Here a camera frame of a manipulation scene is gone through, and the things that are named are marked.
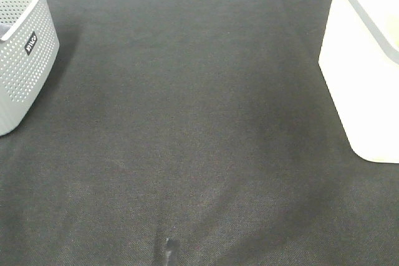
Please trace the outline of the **black fabric table cover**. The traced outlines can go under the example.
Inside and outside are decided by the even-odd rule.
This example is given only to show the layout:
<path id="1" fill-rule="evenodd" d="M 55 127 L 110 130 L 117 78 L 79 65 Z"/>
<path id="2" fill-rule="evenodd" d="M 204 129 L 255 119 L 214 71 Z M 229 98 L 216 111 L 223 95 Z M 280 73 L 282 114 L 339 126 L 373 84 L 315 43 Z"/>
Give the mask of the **black fabric table cover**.
<path id="1" fill-rule="evenodd" d="M 2 265 L 397 265 L 398 166 L 350 148 L 331 0 L 47 0 L 1 138 Z"/>

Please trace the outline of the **white plastic bin grey rim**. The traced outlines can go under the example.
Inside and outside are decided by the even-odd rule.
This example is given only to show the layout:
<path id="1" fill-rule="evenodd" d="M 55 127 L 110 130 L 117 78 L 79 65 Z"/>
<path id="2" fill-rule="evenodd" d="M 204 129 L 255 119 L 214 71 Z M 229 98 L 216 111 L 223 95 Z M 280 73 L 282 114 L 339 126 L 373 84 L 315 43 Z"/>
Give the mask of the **white plastic bin grey rim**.
<path id="1" fill-rule="evenodd" d="M 319 66 L 353 151 L 398 162 L 398 0 L 331 0 Z"/>

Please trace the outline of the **grey perforated plastic basket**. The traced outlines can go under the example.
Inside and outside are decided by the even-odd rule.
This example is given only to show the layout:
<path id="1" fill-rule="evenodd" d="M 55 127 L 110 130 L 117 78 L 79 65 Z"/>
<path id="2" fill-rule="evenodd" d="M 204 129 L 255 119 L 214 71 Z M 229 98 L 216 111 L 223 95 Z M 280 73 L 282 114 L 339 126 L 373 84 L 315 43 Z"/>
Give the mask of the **grey perforated plastic basket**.
<path id="1" fill-rule="evenodd" d="M 58 51 L 47 0 L 1 0 L 1 135 L 25 117 Z"/>

